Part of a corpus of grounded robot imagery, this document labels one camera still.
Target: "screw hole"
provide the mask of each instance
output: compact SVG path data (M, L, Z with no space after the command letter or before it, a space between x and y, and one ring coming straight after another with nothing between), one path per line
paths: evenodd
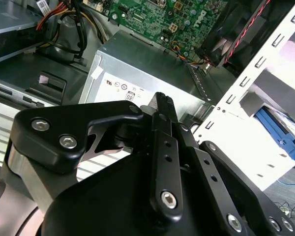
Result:
M130 105L129 108L130 108L130 110L131 110L132 112L134 112L134 113L139 113L139 109L138 109L137 107L135 107L135 106L133 106L133 105Z
M168 162L172 162L172 158L169 155L165 155L165 160L167 160Z
M170 144L170 143L168 143L167 141L165 141L165 145L167 146L167 147L171 147L172 145Z
M214 182L217 182L217 178L216 178L214 175L211 175L211 179L212 179Z

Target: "cable bundle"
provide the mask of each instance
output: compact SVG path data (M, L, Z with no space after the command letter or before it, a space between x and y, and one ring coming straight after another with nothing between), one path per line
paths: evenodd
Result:
M182 60L184 63L187 63L189 65L203 65L204 63L208 62L207 60L204 60L202 62L195 62L195 61L190 61L188 60L186 57L184 57L180 51L180 46L178 45L177 41L173 41L172 42L172 51L175 52L177 54L177 56L179 57L180 60Z
M37 25L36 30L41 30L44 24L48 21L48 19L57 15L61 15L61 17L58 20L56 33L53 39L52 40L46 39L45 44L41 45L40 47L44 48L44 47L54 46L65 52L74 54L75 59L81 59L83 52L86 49L88 44L88 37L87 37L87 32L86 32L86 27L85 27L83 17L86 18L94 27L94 29L97 31L97 36L102 44L108 40L105 30L100 24L100 22L96 18L94 18L93 15L90 13L90 11L88 11L81 3L78 3L77 0L72 0L72 5L71 5L71 0L69 0L69 2L64 2L64 1L60 2L59 5L54 10L49 12L41 20L41 22ZM80 40L78 44L80 50L73 50L71 48L65 47L57 43L57 40L60 34L60 26L61 26L62 20L67 16L71 17L75 22L76 29L79 35L79 40ZM73 63L74 60L71 60L71 61L62 60L61 62Z
M292 220L295 220L295 206L291 207L290 204L286 201L284 201L283 204L281 203L275 203L277 205L278 208L285 210L287 209L289 211L288 217Z
M247 34L248 30L250 29L250 27L254 24L254 22L256 21L256 19L262 14L263 10L265 9L265 7L270 3L271 0L267 0L265 2L265 4L260 8L260 10L258 11L257 15L252 18L252 20L249 22L248 26L245 28L245 30L243 31L243 33L241 34L240 38L237 40L236 44L233 46L233 48L231 49L230 54L225 57L225 61L224 64L227 63L229 61L229 59L231 58L231 56L233 55L235 49L240 45L241 40L245 37L245 35Z

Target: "black wire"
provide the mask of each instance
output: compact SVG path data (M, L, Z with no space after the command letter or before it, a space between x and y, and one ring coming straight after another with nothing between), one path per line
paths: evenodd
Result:
M71 11L73 9L73 6L69 3L67 0L62 0L64 5Z
M78 31L78 34L79 34L79 36L82 37L81 38L81 40L82 40L81 52L76 56L76 58L81 58L83 51L87 48L87 45L88 45L88 35L87 35L87 31L85 28L84 21L82 19L82 14L81 14L80 7L79 7L77 0L73 0L73 4L75 7L76 16L77 16L76 17L77 18L77 22L76 22L77 30L80 31L80 32Z
M284 206L285 204L287 204L287 206L288 206L287 208L290 210L290 218L293 219L293 220L295 220L295 216L293 216L293 213L295 213L295 206L292 208L290 206L290 204L288 202L286 202L286 201L284 201L283 204L280 204L280 203L275 203L275 204L279 204L280 205L280 206L278 206L278 208L281 208L282 206Z
M80 7L81 7L81 9L82 9L81 11L82 11L84 14L86 14L87 17L88 17L88 18L92 21L92 23L95 25L95 27L96 27L96 31L97 31L97 37L99 38L100 42L101 42L102 44L104 44L104 40L103 40L104 36L102 35L101 31L99 30L98 25L97 25L96 21L94 20L92 13L86 8L86 6L84 6L84 5L81 4L81 3L80 3Z
M65 17L67 16L70 16L70 15L75 15L76 12L66 12L64 14L61 15L60 17L60 20L62 21ZM85 50L84 49L84 46L82 48L80 48L79 51L77 50L73 50L71 48L68 48L68 47L65 47L59 43L57 43L57 40L59 38L59 35L60 35L60 26L61 26L61 23L58 23L57 24L57 29L56 29L56 34L58 32L58 35L57 35L57 38L55 41L51 41L51 40L45 40L46 43L49 43L50 45L54 46L54 47L57 47L57 48L60 48L61 50L64 50L65 52L68 52L68 53L72 53L72 54L78 54L78 55L81 55L82 57L82 54L83 54L83 51ZM78 35L79 35L79 39L80 39L80 43L81 45L83 44L83 42L85 42L82 38L84 37L83 34L81 33L80 30L78 30L78 26L77 26L77 31L78 31Z
M59 63L63 63L63 64L72 64L72 63L75 63L74 60L67 60L67 59L64 59L64 58L58 58L58 57L54 57L54 56L51 56L49 54L42 54L43 56L47 57L47 58L50 58L56 62L59 62Z

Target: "motherboard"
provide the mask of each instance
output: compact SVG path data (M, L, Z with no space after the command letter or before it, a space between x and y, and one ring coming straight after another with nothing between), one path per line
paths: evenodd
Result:
M84 1L89 7L135 33L199 62L199 48L228 0L100 0Z

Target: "blue drive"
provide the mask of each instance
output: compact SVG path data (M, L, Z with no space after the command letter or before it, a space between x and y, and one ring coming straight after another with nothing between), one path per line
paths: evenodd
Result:
M266 128L274 141L295 161L295 122L285 114L261 108L255 117Z

